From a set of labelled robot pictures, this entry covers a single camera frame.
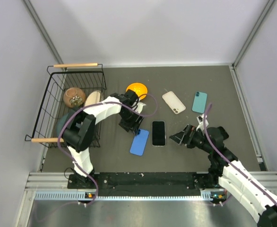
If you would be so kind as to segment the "teal phone case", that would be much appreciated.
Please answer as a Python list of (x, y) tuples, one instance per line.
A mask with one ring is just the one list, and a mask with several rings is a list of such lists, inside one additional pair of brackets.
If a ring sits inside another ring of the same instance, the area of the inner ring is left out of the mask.
[(203, 114), (207, 103), (207, 93), (197, 91), (194, 96), (192, 111)]

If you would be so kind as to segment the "blue grey ceramic bowl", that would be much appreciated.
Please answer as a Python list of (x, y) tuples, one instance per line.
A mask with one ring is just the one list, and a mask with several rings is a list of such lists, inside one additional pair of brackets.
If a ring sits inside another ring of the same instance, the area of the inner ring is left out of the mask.
[(55, 128), (55, 132), (56, 132), (56, 136), (58, 137), (62, 131), (63, 126), (65, 125), (65, 122), (69, 119), (68, 117), (68, 113), (65, 114), (64, 116), (62, 116), (56, 124), (56, 128)]

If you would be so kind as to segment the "blue phone case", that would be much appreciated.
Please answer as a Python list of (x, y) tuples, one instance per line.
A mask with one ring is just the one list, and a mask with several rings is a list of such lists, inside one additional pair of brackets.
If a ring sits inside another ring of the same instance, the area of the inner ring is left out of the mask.
[(149, 131), (140, 129), (138, 134), (134, 137), (130, 153), (136, 156), (142, 156), (147, 144)]

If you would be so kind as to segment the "beige oval plate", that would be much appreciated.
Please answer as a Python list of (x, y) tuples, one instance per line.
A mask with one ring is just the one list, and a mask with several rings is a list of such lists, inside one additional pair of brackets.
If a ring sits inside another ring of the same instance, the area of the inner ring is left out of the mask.
[(103, 94), (100, 90), (95, 90), (88, 95), (84, 102), (84, 107), (94, 107), (103, 100)]

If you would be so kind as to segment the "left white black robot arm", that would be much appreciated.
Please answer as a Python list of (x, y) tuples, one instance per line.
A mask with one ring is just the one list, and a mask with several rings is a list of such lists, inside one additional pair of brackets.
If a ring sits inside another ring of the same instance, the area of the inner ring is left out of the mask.
[(71, 121), (65, 121), (68, 125), (62, 138), (73, 158), (74, 175), (83, 187), (92, 186), (95, 180), (89, 147), (94, 141), (97, 124), (119, 114), (119, 125), (125, 131), (138, 135), (143, 120), (140, 114), (145, 105), (134, 91), (128, 90), (125, 94), (113, 93), (104, 101), (79, 112)]

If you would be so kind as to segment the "orange bowl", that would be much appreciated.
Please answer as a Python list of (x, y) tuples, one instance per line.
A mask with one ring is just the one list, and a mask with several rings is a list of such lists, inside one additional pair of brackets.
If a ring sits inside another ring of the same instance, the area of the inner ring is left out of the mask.
[(148, 93), (147, 87), (144, 84), (138, 83), (138, 82), (128, 85), (128, 87), (126, 88), (126, 91), (128, 91), (129, 89), (134, 91), (137, 94), (137, 96), (139, 97), (139, 100), (143, 100)]

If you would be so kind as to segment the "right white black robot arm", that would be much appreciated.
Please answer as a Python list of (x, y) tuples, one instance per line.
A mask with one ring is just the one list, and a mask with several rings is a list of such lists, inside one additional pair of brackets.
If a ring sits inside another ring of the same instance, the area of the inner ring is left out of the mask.
[(208, 153), (208, 173), (196, 179), (199, 189), (226, 189), (253, 217), (259, 227), (277, 227), (277, 196), (266, 189), (225, 145), (229, 135), (223, 127), (209, 127), (202, 132), (192, 125), (169, 138), (187, 148)]

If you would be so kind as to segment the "brown ceramic vase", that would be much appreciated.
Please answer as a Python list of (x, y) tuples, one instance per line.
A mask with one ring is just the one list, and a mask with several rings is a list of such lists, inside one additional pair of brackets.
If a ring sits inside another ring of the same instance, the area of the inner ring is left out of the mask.
[(71, 87), (67, 89), (63, 96), (63, 101), (69, 108), (79, 107), (85, 102), (85, 100), (85, 92), (78, 87)]

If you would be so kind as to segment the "beige phone case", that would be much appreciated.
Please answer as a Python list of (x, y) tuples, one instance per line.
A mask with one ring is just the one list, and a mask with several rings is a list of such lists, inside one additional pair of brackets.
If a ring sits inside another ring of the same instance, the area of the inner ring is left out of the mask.
[(186, 110), (185, 105), (181, 102), (181, 100), (173, 91), (169, 91), (163, 94), (162, 99), (165, 101), (165, 103), (169, 106), (174, 114), (180, 114), (181, 112)]

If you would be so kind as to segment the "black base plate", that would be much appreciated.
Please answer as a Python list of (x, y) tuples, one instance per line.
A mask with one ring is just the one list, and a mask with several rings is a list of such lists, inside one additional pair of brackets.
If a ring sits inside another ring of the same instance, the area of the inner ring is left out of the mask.
[(99, 187), (99, 190), (119, 189), (122, 191), (134, 190), (138, 187), (151, 188), (184, 186), (189, 189), (204, 190), (219, 188), (218, 180), (208, 173), (197, 172), (130, 172), (130, 173), (94, 173), (83, 177), (73, 173), (69, 176), (69, 189), (88, 189)]

